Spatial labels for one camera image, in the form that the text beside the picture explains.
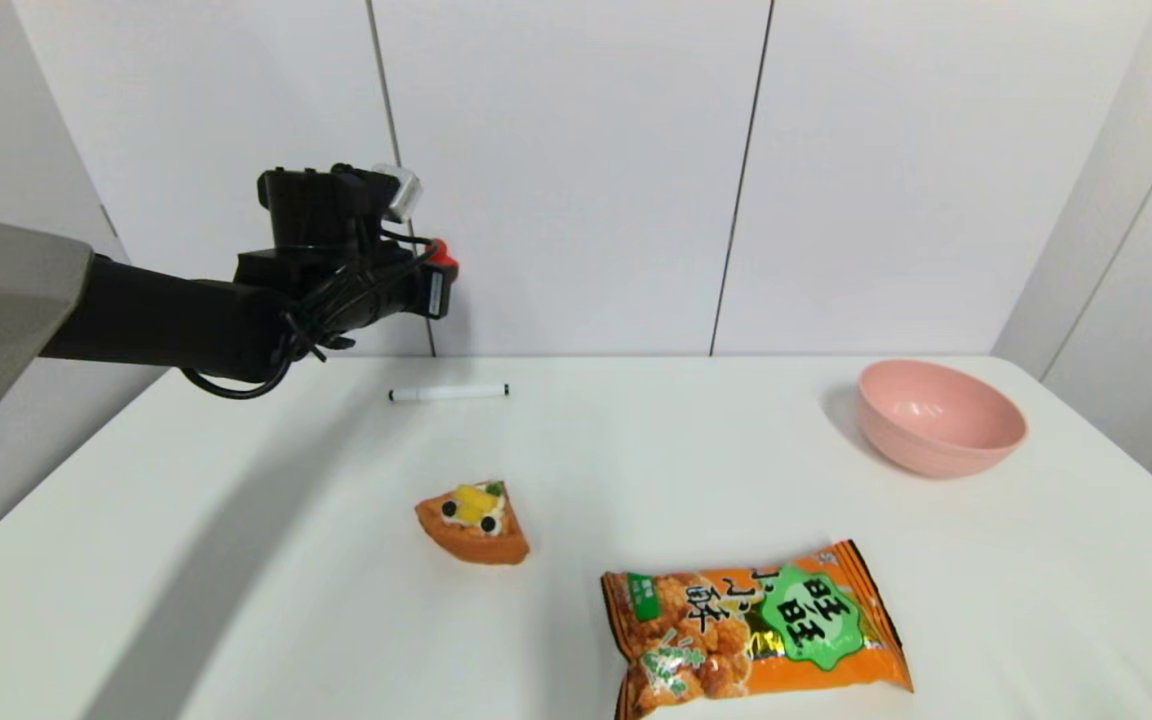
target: orange snack bag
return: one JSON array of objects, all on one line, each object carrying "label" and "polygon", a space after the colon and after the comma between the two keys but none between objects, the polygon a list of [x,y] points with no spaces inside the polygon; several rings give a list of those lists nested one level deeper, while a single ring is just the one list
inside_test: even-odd
[{"label": "orange snack bag", "polygon": [[855,543],[781,568],[607,573],[602,599],[630,661],[617,720],[708,697],[914,682]]}]

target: green logo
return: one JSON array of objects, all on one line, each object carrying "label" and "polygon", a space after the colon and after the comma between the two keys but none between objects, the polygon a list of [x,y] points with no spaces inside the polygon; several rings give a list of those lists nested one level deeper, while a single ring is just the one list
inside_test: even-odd
[{"label": "green logo", "polygon": [[652,679],[653,683],[662,683],[664,687],[669,688],[673,697],[682,697],[687,692],[687,682],[679,676],[680,667],[684,665],[700,667],[705,661],[705,653],[688,647],[691,644],[691,638],[682,638],[677,646],[672,646],[669,641],[675,635],[675,629],[669,628],[669,631],[660,638],[659,646],[654,647],[652,652],[645,653],[643,667],[647,670],[647,677]]},{"label": "green logo", "polygon": [[630,602],[634,602],[634,615],[639,623],[655,620],[660,616],[660,598],[652,585],[652,575],[628,573],[630,582]]},{"label": "green logo", "polygon": [[814,662],[823,670],[833,670],[865,646],[861,611],[828,575],[781,568],[760,614],[781,635],[788,659]]}]

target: black cable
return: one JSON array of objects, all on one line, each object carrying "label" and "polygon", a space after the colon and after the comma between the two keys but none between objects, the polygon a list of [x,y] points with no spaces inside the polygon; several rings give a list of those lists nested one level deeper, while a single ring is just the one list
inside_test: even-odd
[{"label": "black cable", "polygon": [[[429,250],[420,252],[419,255],[414,253],[412,259],[399,265],[396,270],[391,270],[391,272],[384,273],[384,278],[380,281],[374,281],[365,291],[359,295],[349,297],[344,300],[342,305],[334,306],[342,300],[342,296],[347,291],[349,282],[354,279],[362,279],[361,276],[351,276],[348,270],[340,268],[332,276],[326,279],[323,283],[319,283],[313,290],[309,291],[302,300],[302,304],[305,301],[312,302],[312,304],[321,304],[329,308],[328,314],[321,323],[323,327],[332,327],[332,324],[341,316],[349,306],[355,306],[358,302],[362,302],[366,297],[374,295],[377,291],[387,291],[391,287],[396,285],[412,270],[418,268],[422,264],[433,258],[434,253],[438,252],[438,247],[433,240],[426,237],[407,236],[406,234],[399,234],[395,232],[388,232],[388,229],[380,228],[380,234],[391,240],[411,242],[414,245],[425,245]],[[192,367],[181,367],[180,373],[183,373],[189,382],[195,384],[196,387],[210,392],[211,395],[219,397],[227,397],[227,400],[251,400],[251,397],[259,397],[268,393],[271,389],[278,387],[283,378],[287,377],[287,372],[291,369],[294,357],[298,357],[303,354],[293,351],[293,343],[300,341],[303,348],[305,348],[305,354],[314,353],[314,356],[319,357],[319,361],[326,361],[326,357],[319,351],[317,346],[320,344],[323,338],[311,338],[310,334],[302,328],[296,319],[293,318],[291,313],[283,312],[283,320],[288,324],[288,329],[291,332],[288,336],[283,338],[283,342],[279,346],[279,365],[275,370],[273,377],[267,381],[259,384],[259,386],[236,389],[219,386],[219,384],[211,382],[202,372]]]},{"label": "black cable", "polygon": [[411,242],[412,245],[433,245],[434,241],[429,237],[417,237],[415,234],[402,234],[393,232],[392,229],[380,228],[380,234],[389,240],[396,240],[401,242]]},{"label": "black cable", "polygon": [[273,377],[252,388],[234,389],[218,386],[218,384],[211,382],[203,373],[192,367],[181,367],[180,373],[183,373],[185,379],[195,384],[196,387],[203,388],[217,397],[225,397],[225,400],[251,400],[251,397],[259,397],[265,395],[266,392],[274,389],[287,377],[287,370],[291,367],[291,353],[289,353],[288,344],[288,341],[285,340],[282,346],[279,347],[279,354],[282,355],[282,359],[279,361],[278,370],[275,370]]}]

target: pen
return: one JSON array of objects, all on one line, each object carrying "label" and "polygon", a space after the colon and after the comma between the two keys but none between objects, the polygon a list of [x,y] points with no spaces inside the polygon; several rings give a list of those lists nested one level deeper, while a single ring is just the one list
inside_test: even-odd
[{"label": "pen", "polygon": [[509,384],[492,386],[433,386],[396,387],[389,391],[389,401],[419,402],[422,400],[465,400],[465,397],[508,397]]}]

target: yellow fruit decoration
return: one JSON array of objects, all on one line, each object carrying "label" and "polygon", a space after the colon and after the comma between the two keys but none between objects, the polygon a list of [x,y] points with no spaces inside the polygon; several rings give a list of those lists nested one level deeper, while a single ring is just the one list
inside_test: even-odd
[{"label": "yellow fruit decoration", "polygon": [[456,501],[456,518],[477,525],[484,515],[495,509],[500,498],[486,492],[485,488],[457,486],[452,492],[452,500]]}]

